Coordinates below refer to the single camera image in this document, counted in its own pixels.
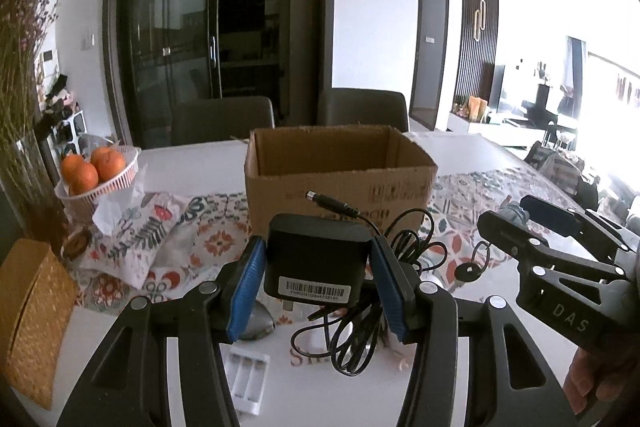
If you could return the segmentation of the person's right hand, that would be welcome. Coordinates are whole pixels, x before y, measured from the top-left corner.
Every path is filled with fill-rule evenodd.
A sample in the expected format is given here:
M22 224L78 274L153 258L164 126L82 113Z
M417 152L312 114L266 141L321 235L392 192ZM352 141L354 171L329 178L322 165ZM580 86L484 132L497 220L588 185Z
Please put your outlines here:
M598 355L578 348L563 384L563 391L573 412L582 413L592 393L603 402L617 399L638 367L638 352Z

